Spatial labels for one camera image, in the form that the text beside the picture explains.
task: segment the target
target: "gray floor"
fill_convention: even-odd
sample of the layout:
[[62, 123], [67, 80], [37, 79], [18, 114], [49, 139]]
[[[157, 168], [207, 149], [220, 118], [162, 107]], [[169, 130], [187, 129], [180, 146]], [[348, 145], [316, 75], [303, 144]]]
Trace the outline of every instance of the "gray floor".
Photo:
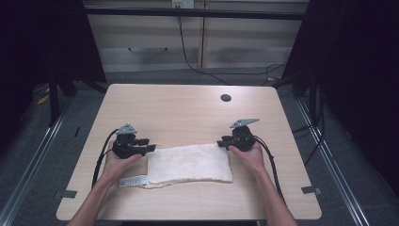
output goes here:
[[[212, 69], [207, 72], [261, 72], [264, 68]], [[259, 86], [267, 76], [279, 77], [282, 71], [260, 75], [218, 75], [233, 85]], [[211, 75], [198, 74], [188, 69], [108, 73], [108, 85], [112, 83], [154, 83], [154, 84], [207, 84], [223, 85]], [[60, 200], [55, 199], [57, 191], [66, 188], [74, 166], [88, 137], [101, 105], [103, 94], [85, 85], [77, 84], [78, 93], [66, 112], [65, 119], [45, 155], [38, 174], [29, 187], [13, 225], [64, 225], [56, 219], [56, 209]], [[293, 130], [305, 125], [297, 105], [298, 98], [291, 92], [291, 86], [278, 89], [287, 119]], [[35, 95], [35, 101], [41, 93]], [[307, 96], [299, 98], [304, 101]], [[7, 155], [0, 160], [0, 207], [3, 208], [12, 194], [19, 178], [40, 145], [50, 119], [49, 103], [36, 105], [35, 101], [25, 113], [20, 133], [7, 147]], [[347, 183], [358, 198], [370, 225], [399, 225], [399, 201], [386, 186], [384, 180], [364, 159], [361, 149], [346, 136], [340, 119], [325, 108], [325, 139], [341, 168]], [[309, 130], [294, 133], [303, 160], [307, 159], [316, 145]], [[317, 220], [300, 220], [300, 225], [356, 225], [342, 195], [327, 169], [321, 154], [316, 153], [307, 166], [311, 183], [320, 187], [322, 194], [318, 201], [323, 215]], [[121, 225], [121, 222], [99, 222], [100, 225]]]

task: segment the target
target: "human hand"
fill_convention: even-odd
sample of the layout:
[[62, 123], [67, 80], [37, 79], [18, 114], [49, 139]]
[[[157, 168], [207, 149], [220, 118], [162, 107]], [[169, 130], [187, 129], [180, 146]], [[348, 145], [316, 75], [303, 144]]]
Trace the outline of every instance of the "human hand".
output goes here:
[[234, 146], [229, 146], [229, 150], [238, 155], [253, 173], [259, 170], [265, 170], [263, 161], [263, 150], [261, 144], [255, 142], [250, 151], [241, 152]]
[[[114, 141], [108, 144], [108, 150], [112, 149]], [[108, 152], [105, 158], [105, 166], [102, 176], [99, 180], [104, 180], [108, 186], [115, 184], [121, 175], [126, 171], [127, 167], [141, 158], [141, 154], [137, 153], [129, 158], [121, 159], [114, 152]]]

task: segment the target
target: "small black circle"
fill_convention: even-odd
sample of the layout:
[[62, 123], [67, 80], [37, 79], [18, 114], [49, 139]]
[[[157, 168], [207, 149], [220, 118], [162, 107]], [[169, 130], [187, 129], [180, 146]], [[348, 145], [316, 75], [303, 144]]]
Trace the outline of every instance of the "small black circle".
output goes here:
[[220, 96], [220, 99], [222, 99], [224, 102], [229, 102], [231, 101], [231, 96], [229, 94], [223, 94]]

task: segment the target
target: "folded towel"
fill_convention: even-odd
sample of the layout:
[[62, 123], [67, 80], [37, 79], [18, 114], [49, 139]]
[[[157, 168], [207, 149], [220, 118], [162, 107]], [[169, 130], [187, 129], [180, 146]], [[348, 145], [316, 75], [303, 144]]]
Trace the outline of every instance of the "folded towel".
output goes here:
[[193, 181], [232, 182], [229, 157], [216, 143], [158, 149], [147, 156], [146, 188]]

